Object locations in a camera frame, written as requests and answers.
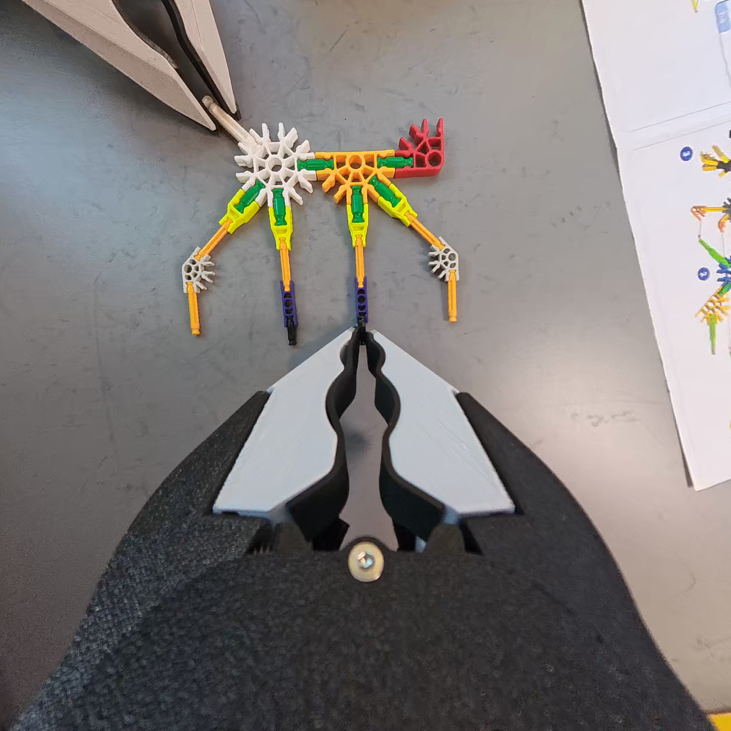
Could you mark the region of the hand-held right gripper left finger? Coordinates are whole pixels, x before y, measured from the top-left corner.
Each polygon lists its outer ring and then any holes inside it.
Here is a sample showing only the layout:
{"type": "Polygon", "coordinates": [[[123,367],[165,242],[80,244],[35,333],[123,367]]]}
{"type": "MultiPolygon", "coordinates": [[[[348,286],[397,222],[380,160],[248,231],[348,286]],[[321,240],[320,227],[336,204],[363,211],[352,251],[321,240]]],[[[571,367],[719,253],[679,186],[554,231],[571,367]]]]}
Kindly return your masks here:
{"type": "Polygon", "coordinates": [[[359,330],[337,335],[266,391],[213,513],[295,525],[316,551],[338,551],[350,494],[342,416],[357,392],[359,330]]]}

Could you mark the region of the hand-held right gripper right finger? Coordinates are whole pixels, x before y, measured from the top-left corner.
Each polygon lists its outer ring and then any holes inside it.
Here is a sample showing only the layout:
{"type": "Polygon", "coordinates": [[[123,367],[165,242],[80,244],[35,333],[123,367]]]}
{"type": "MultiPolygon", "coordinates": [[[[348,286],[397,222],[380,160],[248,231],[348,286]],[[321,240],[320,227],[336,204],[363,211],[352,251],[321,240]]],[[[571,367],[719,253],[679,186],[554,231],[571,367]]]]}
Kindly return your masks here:
{"type": "Polygon", "coordinates": [[[464,523],[513,515],[516,504],[446,380],[376,331],[364,334],[385,422],[379,493],[400,551],[422,551],[435,529],[452,525],[479,552],[464,523]]]}

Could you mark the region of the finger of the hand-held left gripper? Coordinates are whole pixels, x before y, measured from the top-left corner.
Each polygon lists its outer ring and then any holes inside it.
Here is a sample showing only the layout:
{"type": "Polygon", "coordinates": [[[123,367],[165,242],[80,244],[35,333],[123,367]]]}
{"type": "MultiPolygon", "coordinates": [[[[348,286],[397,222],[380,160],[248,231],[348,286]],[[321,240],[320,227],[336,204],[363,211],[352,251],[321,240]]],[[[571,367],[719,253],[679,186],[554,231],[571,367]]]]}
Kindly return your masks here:
{"type": "Polygon", "coordinates": [[[112,1],[26,1],[123,75],[201,126],[215,131],[206,106],[190,89],[172,57],[140,32],[112,1]]]}
{"type": "Polygon", "coordinates": [[[206,90],[219,106],[237,117],[222,39],[209,1],[163,1],[176,39],[206,90]]]}

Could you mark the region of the colourful construction toy model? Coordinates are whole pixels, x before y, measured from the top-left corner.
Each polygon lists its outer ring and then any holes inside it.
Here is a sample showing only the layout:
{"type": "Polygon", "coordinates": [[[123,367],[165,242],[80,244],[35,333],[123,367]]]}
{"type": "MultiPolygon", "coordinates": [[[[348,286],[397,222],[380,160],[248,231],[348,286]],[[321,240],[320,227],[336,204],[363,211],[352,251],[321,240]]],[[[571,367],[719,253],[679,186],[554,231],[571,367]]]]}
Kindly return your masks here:
{"type": "Polygon", "coordinates": [[[370,200],[406,227],[413,227],[430,249],[438,242],[439,237],[418,221],[393,181],[434,177],[442,171],[446,139],[443,118],[434,129],[427,120],[420,126],[412,125],[409,137],[402,137],[394,150],[314,152],[308,141],[298,142],[295,129],[286,131],[281,125],[273,140],[266,125],[260,134],[245,131],[212,97],[205,96],[203,104],[238,142],[241,154],[236,161],[243,169],[237,175],[241,190],[230,201],[219,231],[201,248],[203,253],[210,254],[225,235],[250,220],[248,210],[270,206],[275,228],[286,229],[287,205],[293,200],[301,204],[297,189],[311,191],[316,181],[324,192],[334,192],[335,201],[345,201],[353,247],[365,247],[366,204],[370,200]]]}

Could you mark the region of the small grey connector piece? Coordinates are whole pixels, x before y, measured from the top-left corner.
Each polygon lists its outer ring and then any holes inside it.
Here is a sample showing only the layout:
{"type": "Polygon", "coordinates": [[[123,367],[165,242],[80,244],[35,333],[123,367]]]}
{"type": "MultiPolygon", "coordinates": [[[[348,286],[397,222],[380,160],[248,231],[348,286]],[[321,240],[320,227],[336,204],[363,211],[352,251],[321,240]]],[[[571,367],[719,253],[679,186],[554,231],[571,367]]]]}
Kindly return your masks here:
{"type": "Polygon", "coordinates": [[[184,291],[198,294],[206,290],[207,284],[212,284],[215,277],[213,267],[210,254],[196,248],[181,267],[184,291]]]}
{"type": "Polygon", "coordinates": [[[459,256],[458,252],[443,237],[437,239],[437,243],[431,244],[428,252],[428,265],[431,272],[438,279],[448,282],[450,279],[459,280],[459,256]]]}

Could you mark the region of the grey desk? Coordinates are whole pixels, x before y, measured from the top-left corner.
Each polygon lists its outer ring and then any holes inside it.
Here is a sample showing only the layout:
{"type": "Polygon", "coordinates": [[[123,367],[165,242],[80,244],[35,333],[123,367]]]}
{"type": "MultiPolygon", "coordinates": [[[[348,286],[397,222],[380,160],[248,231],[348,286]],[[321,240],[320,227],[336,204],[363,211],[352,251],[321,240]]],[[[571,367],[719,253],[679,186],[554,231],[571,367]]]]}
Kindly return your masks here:
{"type": "MultiPolygon", "coordinates": [[[[395,146],[461,259],[458,321],[413,231],[372,207],[370,326],[467,391],[571,489],[674,671],[729,709],[729,483],[687,482],[580,2],[212,2],[246,127],[395,146]]],[[[352,322],[343,207],[297,207],[298,345],[265,212],[182,262],[237,189],[235,144],[23,2],[2,2],[2,729],[72,642],[159,484],[254,391],[352,322]]]]}

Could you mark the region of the white folded instruction sheet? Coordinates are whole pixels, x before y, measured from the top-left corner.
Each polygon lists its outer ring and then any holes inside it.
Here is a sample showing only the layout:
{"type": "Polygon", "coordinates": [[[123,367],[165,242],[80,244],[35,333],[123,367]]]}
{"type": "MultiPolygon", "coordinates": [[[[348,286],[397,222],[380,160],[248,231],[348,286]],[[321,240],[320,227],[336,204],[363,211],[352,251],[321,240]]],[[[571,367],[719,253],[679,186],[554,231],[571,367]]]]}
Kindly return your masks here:
{"type": "Polygon", "coordinates": [[[583,2],[688,482],[730,475],[730,2],[583,2]]]}

